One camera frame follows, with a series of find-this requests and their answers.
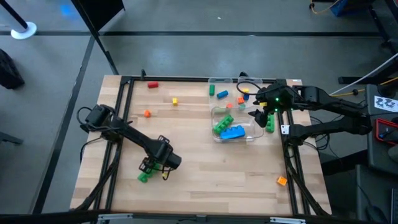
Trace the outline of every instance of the table leg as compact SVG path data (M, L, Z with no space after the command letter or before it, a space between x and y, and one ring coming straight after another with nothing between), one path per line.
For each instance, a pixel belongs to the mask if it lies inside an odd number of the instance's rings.
M355 168L355 165L368 165L368 150L356 152L354 154L324 162L321 164L323 175L333 175Z
M14 136L2 132L0 132L0 141L11 142L14 144L22 144L23 142L23 140L19 138L15 138Z

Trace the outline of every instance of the orange toy block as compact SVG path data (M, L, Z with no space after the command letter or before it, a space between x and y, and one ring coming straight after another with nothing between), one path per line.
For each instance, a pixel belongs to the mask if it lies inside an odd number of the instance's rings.
M282 177L282 176L280 176L279 178L278 178L278 184L280 184L280 185L282 185L282 186L285 186L286 185L286 183L287 183L287 179L285 178L285 177Z
M238 104L244 103L243 97L238 97Z
M145 110L145 111L144 111L144 116L145 116L146 118L150 118L150 110Z

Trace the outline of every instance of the blue lego brick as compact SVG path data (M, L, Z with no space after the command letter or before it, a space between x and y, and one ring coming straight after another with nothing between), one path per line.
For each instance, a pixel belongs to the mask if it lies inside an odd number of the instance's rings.
M221 93L218 93L218 94L217 94L217 98L218 98L218 99L224 98L224 97L226 97L226 96L228 96L228 91L226 91L226 90L224 90L224 91L222 91Z
M245 135L244 129L241 125L234 126L222 131L220 134L221 139L234 139L243 137Z

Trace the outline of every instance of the wooden table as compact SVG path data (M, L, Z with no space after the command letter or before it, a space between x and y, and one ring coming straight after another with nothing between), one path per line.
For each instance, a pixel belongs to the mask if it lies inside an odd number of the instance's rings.
M98 104L115 105L120 79L116 75L105 76ZM300 80L287 82L288 85L301 85ZM178 98L178 106L172 105L173 97ZM141 173L138 166L145 156L144 150L125 139L112 211L245 216L292 214L288 187L276 182L279 176L286 177L277 120L273 134L265 133L253 142L215 142L208 97L208 84L204 82L159 82L156 89L148 89L146 82L134 82L129 110L131 125L150 138L156 139L160 134L169 138L174 152L182 157L182 163L167 181L158 173L143 184L137 176ZM151 110L152 117L145 118L144 110ZM293 116L295 123L310 124L308 111L293 111ZM99 133L90 133L88 140L98 136ZM105 140L86 146L71 208L79 206L97 184L105 147ZM306 145L299 150L306 186L323 209L331 213L318 152ZM303 213L296 185L295 192L299 212ZM105 186L100 208L104 208L107 193L108 186Z

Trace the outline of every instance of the gray floor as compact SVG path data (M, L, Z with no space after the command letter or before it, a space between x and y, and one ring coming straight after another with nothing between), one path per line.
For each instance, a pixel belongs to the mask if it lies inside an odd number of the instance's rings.
M254 0L250 4L243 0L124 3L126 12L120 12L103 30L376 31L368 13L336 18L327 12L316 16L304 0ZM25 0L9 4L27 21L36 22L39 30L87 31L70 1ZM317 4L317 8L327 5ZM384 1L375 3L375 8L386 27L396 30L398 24L392 22ZM0 37L2 49L15 60L26 82L19 90L0 88L0 130L24 139L21 146L0 147L0 213L27 213L32 208L89 38L37 36L17 42L9 36ZM192 77L236 77L245 71L260 78L302 79L304 84L319 86L327 92L341 87L337 77L363 76L391 56L380 48L379 38L113 36L101 40L123 75L139 75L142 68L148 75ZM103 76L107 74L112 71L95 44L75 111L96 103ZM347 99L360 102L363 96ZM312 115L324 121L335 116L325 112ZM79 150L86 137L74 113L44 212L68 210L80 165ZM347 144L338 146L336 139ZM331 146L339 156L366 147L363 137L349 134L332 135ZM324 153L323 160L333 155L330 151Z

